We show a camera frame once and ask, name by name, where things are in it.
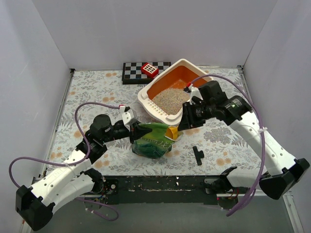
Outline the yellow plastic scoop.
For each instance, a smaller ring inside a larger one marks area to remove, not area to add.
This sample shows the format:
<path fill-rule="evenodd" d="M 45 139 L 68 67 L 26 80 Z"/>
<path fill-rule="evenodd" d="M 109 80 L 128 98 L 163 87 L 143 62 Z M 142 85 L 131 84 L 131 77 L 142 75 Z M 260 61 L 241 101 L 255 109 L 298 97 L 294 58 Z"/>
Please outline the yellow plastic scoop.
<path fill-rule="evenodd" d="M 165 136 L 175 141 L 178 138 L 178 127 L 169 126 L 166 130 Z"/>

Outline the green litter bag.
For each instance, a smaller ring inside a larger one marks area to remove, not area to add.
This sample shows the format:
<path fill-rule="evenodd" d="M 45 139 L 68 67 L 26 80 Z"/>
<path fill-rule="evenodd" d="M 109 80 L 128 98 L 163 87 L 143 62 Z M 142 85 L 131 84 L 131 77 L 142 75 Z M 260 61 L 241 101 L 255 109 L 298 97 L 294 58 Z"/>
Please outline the green litter bag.
<path fill-rule="evenodd" d="M 151 133 L 135 140 L 132 144 L 132 152 L 147 158 L 157 159 L 172 150 L 173 144 L 179 141 L 183 135 L 178 131 L 178 138 L 173 141 L 165 136 L 169 127 L 163 123 L 140 123 L 140 126 L 153 129 Z"/>

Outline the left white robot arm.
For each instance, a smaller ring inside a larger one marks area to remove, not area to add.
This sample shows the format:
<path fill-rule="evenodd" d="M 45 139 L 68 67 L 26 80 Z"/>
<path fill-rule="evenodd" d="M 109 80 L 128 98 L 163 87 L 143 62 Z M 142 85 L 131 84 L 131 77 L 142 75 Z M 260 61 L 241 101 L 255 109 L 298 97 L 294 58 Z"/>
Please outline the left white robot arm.
<path fill-rule="evenodd" d="M 111 123 L 105 114 L 94 118 L 86 138 L 71 156 L 46 177 L 30 187 L 22 185 L 16 192 L 16 211 L 33 231 L 42 229 L 62 206 L 76 197 L 103 190 L 100 172 L 91 168 L 106 151 L 106 142 L 129 138 L 131 142 L 152 132 L 126 112 L 122 120 Z"/>

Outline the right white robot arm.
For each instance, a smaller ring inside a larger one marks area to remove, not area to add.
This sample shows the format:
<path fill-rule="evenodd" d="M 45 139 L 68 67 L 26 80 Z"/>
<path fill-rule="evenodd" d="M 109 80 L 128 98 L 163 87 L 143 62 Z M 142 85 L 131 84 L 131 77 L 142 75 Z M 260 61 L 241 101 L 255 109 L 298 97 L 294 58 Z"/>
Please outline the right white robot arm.
<path fill-rule="evenodd" d="M 255 185 L 277 200 L 299 182 L 310 167 L 306 159 L 295 158 L 260 126 L 254 108 L 244 98 L 238 95 L 228 98 L 217 81 L 199 88 L 188 83 L 184 90 L 190 94 L 190 100 L 183 103 L 179 131 L 201 127 L 208 119 L 216 118 L 239 134 L 264 165 L 259 171 L 245 173 L 235 166 L 228 168 L 207 185 L 208 189 L 231 193 L 236 188 Z"/>

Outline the black bag clip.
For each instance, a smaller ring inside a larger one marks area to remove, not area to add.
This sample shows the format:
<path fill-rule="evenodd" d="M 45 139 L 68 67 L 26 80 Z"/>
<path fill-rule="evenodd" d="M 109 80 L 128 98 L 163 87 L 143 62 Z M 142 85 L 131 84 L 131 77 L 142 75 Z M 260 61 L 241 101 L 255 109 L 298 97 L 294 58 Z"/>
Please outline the black bag clip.
<path fill-rule="evenodd" d="M 205 157 L 204 156 L 204 152 L 202 150 L 198 150 L 198 148 L 196 146 L 192 147 L 193 152 L 194 152 L 194 156 L 197 162 L 198 166 L 202 165 L 202 159 Z"/>

